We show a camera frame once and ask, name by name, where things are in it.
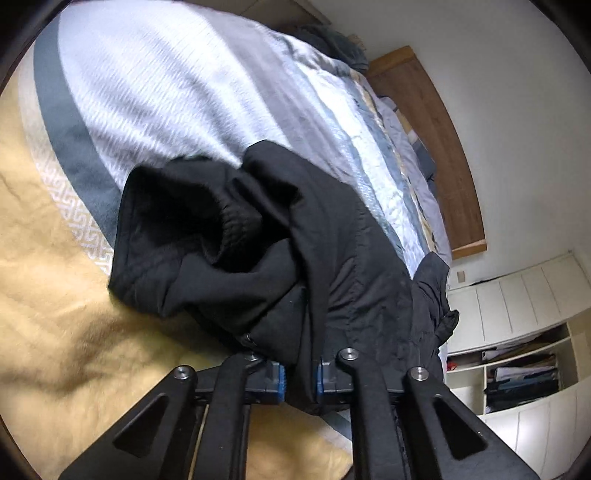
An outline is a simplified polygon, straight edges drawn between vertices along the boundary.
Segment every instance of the black clothing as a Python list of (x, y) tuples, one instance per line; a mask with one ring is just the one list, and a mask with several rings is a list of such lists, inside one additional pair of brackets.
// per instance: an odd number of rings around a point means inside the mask
[(415, 280), (357, 193), (269, 141), (240, 169), (206, 158), (139, 166), (124, 188), (109, 288), (142, 312), (188, 310), (234, 346), (284, 364), (313, 410), (316, 366), (345, 347), (442, 378), (457, 312), (436, 254)]

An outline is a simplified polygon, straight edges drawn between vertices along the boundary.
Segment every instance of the shelf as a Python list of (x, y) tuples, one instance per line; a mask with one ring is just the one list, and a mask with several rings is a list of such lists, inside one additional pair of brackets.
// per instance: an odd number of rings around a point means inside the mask
[(453, 394), (477, 415), (485, 412), (485, 374), (483, 369), (454, 372), (446, 379), (446, 384)]
[(543, 332), (543, 335), (535, 337), (532, 341), (542, 341), (542, 340), (546, 340), (551, 343), (549, 345), (545, 345), (545, 346), (542, 346), (542, 347), (539, 347), (536, 349), (532, 349), (528, 352), (524, 352), (519, 355), (515, 355), (510, 358), (503, 359), (503, 360), (497, 360), (497, 361), (495, 361), (495, 360), (490, 361), (490, 362), (482, 361), (482, 352), (484, 350), (489, 350), (489, 348), (482, 349), (477, 352), (463, 353), (460, 355), (451, 354), (451, 355), (449, 355), (449, 359), (454, 361), (455, 363), (457, 363), (458, 367), (455, 370), (451, 370), (447, 373), (451, 374), (454, 372), (462, 372), (462, 371), (467, 371), (467, 370), (479, 369), (479, 368), (483, 368), (483, 367), (492, 367), (494, 365), (502, 365), (502, 364), (506, 364), (508, 362), (511, 362), (513, 360), (516, 360), (518, 358), (523, 358), (525, 356), (532, 355), (534, 353), (546, 353), (549, 349), (551, 349), (555, 345), (559, 345), (560, 343), (566, 342), (569, 340), (569, 330), (568, 330), (566, 324), (558, 325), (550, 330), (547, 330), (546, 332)]
[(555, 348), (556, 346), (561, 345), (562, 343), (567, 343), (567, 342), (570, 342), (569, 337), (562, 338), (562, 339), (560, 339), (554, 343), (551, 343), (549, 345), (545, 345), (545, 346), (537, 348), (535, 350), (531, 350), (529, 352), (522, 353), (520, 355), (515, 355), (515, 356), (512, 356), (512, 357), (504, 359), (504, 360), (498, 360), (496, 362), (493, 361), (493, 362), (488, 362), (488, 363), (481, 363), (481, 364), (472, 365), (469, 367), (458, 367), (455, 370), (451, 370), (451, 371), (447, 372), (447, 374), (449, 375), (449, 374), (454, 374), (457, 372), (465, 372), (468, 370), (477, 370), (477, 369), (481, 369), (481, 368), (498, 367), (500, 365), (508, 364), (509, 362), (512, 362), (513, 360), (517, 360), (517, 359), (523, 358), (525, 356), (535, 355), (537, 353), (547, 353), (550, 350), (552, 350), (553, 348)]
[[(559, 338), (549, 345), (544, 345), (540, 348), (519, 355), (514, 355), (509, 358), (449, 371), (446, 376), (446, 384), (452, 393), (467, 405), (468, 408), (477, 415), (482, 415), (486, 411), (486, 395), (484, 390), (487, 385), (487, 375), (491, 370), (532, 355), (550, 353), (556, 357), (559, 391), (562, 391), (575, 385), (579, 380), (575, 352), (568, 333), (569, 331), (566, 326), (555, 327), (554, 329), (549, 330), (547, 335), (550, 335), (551, 337), (553, 335), (567, 336)], [(476, 358), (480, 355), (480, 352), (462, 355), (462, 357), (467, 358), (470, 355)]]

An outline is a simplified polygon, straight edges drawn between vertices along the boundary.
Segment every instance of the bed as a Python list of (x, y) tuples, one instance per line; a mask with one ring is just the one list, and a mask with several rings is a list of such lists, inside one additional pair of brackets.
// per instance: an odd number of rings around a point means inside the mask
[[(188, 316), (141, 315), (106, 288), (135, 165), (199, 154), (238, 167), (273, 140), (355, 188), (412, 275), (451, 252), (425, 178), (409, 174), (407, 131), (384, 122), (361, 74), (246, 18), (156, 0), (66, 8), (0, 96), (0, 415), (39, 475), (56, 479), (176, 365), (228, 354)], [(249, 435), (250, 479), (351, 465), (346, 413), (258, 407)]]

